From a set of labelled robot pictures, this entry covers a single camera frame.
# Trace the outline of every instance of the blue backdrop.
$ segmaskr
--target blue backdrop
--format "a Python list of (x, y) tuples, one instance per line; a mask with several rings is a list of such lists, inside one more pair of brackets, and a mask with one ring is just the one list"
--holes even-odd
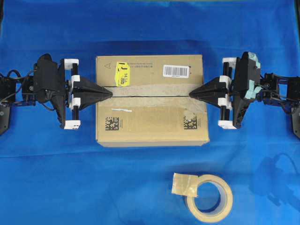
[[(222, 57), (244, 51), (257, 53), (262, 74), (300, 71), (293, 0), (5, 0), (4, 12), (3, 74), (26, 74), (44, 53), (79, 58), (91, 80), (96, 56), (118, 54), (201, 53), (206, 81), (221, 75)], [(289, 116), (253, 103), (234, 131), (217, 126), (217, 108), (208, 105), (208, 117), (211, 142), (202, 147), (109, 149), (95, 140), (95, 106), (82, 111), (78, 131), (61, 130), (41, 105), (14, 108), (0, 137), (0, 223), (201, 224), (171, 194), (176, 172), (231, 186), (232, 211), (218, 224), (299, 224), (300, 140)], [(199, 207), (216, 200), (204, 192)]]

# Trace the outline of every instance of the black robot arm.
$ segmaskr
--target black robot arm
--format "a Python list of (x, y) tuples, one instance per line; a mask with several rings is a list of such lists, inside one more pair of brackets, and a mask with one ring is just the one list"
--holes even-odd
[[(280, 84), (287, 85), (286, 96), (279, 94)], [(221, 116), (218, 125), (224, 129), (240, 128), (249, 105), (254, 101), (282, 107), (285, 113), (291, 115), (293, 132), (300, 138), (300, 77), (275, 74), (262, 77), (261, 65), (254, 53), (244, 52), (241, 58), (223, 58), (223, 75), (189, 95), (219, 107)]]
[[(113, 94), (96, 83), (78, 75), (78, 59), (62, 59), (58, 67), (49, 54), (42, 55), (34, 69), (21, 77), (11, 70), (7, 76), (0, 74), (0, 135), (9, 127), (10, 110), (13, 106), (45, 106), (50, 102), (56, 111), (62, 129), (78, 129), (81, 122), (79, 111), (99, 101), (111, 98)], [(71, 70), (71, 80), (65, 80), (65, 70)], [(16, 94), (22, 90), (22, 101), (16, 101)], [(72, 120), (66, 120), (66, 108), (72, 111)]]

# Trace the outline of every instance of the yellow label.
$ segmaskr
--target yellow label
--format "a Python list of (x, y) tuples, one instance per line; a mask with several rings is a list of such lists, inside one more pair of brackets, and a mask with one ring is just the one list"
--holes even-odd
[(130, 85), (130, 66), (126, 62), (117, 62), (116, 76), (114, 79), (117, 87)]

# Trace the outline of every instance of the packing tape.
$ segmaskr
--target packing tape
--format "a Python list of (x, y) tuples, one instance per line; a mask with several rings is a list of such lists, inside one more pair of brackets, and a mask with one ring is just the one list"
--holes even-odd
[(186, 205), (191, 213), (200, 221), (206, 223), (215, 223), (222, 219), (224, 219), (229, 212), (231, 211), (233, 205), (233, 194), (229, 187), (229, 185), (220, 177), (214, 175), (202, 175), (199, 176), (196, 180), (196, 187), (198, 188), (203, 183), (211, 183), (215, 185), (220, 193), (220, 203), (219, 205), (211, 212), (201, 212), (198, 210), (195, 204), (194, 196), (186, 196)]

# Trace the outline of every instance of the white sticker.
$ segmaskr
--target white sticker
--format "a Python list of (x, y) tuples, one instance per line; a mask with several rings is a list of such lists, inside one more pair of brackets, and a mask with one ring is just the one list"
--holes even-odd
[(164, 77), (188, 78), (189, 67), (164, 65), (163, 76)]

